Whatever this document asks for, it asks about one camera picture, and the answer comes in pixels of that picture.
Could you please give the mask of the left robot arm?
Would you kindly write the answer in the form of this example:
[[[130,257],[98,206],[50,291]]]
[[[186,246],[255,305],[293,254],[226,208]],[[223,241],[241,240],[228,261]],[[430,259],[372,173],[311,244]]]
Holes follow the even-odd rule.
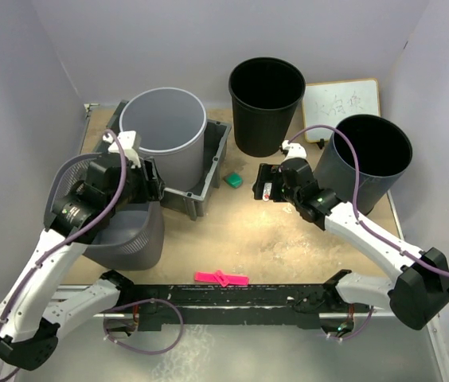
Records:
[[[150,269],[160,259],[163,191],[152,158],[134,162],[118,154],[82,154],[58,170],[37,246],[0,303],[1,360],[32,371],[93,315],[131,308],[134,294],[124,272]],[[52,304],[81,256],[105,272],[88,289]]]

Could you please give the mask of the grey ribbed square bin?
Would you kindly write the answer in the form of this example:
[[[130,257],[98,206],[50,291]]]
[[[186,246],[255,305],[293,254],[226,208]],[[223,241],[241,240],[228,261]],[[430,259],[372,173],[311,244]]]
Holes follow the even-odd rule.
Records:
[[[70,235],[73,228],[93,220],[105,207],[84,200],[84,178],[90,161],[99,155],[82,154],[68,160],[57,172],[45,206],[44,225]],[[84,257],[108,269],[143,271],[160,259],[164,240],[164,221],[160,201],[145,199],[145,178],[140,167],[140,202],[115,207],[111,217],[83,235],[88,244]]]

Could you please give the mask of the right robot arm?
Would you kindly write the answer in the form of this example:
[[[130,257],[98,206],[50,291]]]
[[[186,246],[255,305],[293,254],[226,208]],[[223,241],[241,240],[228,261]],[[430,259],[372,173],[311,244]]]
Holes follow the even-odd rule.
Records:
[[[372,260],[384,278],[351,272],[324,291],[324,303],[342,311],[350,303],[391,310],[407,327],[420,330],[449,303],[449,266],[438,249],[424,251],[390,234],[331,189],[322,189],[303,158],[279,165],[262,163],[254,198],[288,202],[307,222],[341,237]]]

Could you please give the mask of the dark blue round bin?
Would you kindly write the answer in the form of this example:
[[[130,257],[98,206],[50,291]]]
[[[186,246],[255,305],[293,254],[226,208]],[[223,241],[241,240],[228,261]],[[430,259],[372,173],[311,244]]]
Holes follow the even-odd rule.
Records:
[[[412,144],[397,125],[375,115],[352,115],[343,119],[337,129],[355,149],[360,170],[357,209],[367,215],[410,165]],[[334,133],[316,165],[314,177],[320,188],[332,189],[338,198],[352,201],[353,166],[347,143]]]

